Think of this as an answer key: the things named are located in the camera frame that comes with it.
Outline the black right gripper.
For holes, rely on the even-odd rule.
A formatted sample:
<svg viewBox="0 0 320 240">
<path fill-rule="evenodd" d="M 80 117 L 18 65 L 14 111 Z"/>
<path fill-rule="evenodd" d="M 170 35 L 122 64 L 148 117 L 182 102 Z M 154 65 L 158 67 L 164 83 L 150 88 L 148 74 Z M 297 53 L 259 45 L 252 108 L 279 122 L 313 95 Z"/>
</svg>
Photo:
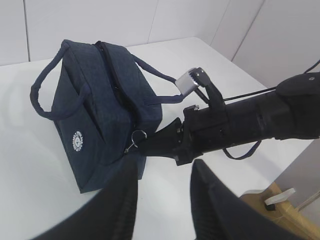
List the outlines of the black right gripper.
<svg viewBox="0 0 320 240">
<path fill-rule="evenodd" d="M 226 135 L 226 111 L 192 105 L 183 110 L 184 122 L 174 119 L 169 125 L 142 140 L 139 152 L 148 157 L 175 159 L 176 165 L 191 163 L 214 150 Z"/>
</svg>

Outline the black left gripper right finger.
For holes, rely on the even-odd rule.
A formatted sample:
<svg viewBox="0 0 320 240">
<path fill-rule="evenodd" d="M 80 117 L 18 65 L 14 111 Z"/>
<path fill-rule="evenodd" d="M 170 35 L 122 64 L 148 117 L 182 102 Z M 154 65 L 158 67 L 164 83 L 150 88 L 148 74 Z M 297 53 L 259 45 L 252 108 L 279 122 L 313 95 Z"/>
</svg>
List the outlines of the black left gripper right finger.
<svg viewBox="0 0 320 240">
<path fill-rule="evenodd" d="M 202 159 L 190 177 L 192 221 L 198 240 L 296 240 L 237 197 Z"/>
</svg>

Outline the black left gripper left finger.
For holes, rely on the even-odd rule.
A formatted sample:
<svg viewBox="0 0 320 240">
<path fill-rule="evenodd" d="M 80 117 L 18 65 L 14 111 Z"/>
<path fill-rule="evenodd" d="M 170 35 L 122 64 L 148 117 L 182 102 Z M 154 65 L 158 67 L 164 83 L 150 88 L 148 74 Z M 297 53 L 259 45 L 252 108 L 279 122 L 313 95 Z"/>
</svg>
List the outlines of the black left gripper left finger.
<svg viewBox="0 0 320 240">
<path fill-rule="evenodd" d="M 138 167 L 126 160 L 89 202 L 37 240 L 130 240 L 138 201 Z"/>
</svg>

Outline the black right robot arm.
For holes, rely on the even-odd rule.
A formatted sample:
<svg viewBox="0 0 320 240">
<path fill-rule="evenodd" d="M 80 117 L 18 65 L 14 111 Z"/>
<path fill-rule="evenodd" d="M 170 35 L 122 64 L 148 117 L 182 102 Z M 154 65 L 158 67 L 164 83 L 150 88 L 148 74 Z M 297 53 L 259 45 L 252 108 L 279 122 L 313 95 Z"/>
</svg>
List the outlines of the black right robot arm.
<svg viewBox="0 0 320 240">
<path fill-rule="evenodd" d="M 191 163 L 204 153 L 253 143 L 250 157 L 265 139 L 313 140 L 320 136 L 320 74 L 303 73 L 279 83 L 270 92 L 225 104 L 214 85 L 207 90 L 209 106 L 183 110 L 175 119 L 138 144 L 148 157 Z"/>
</svg>

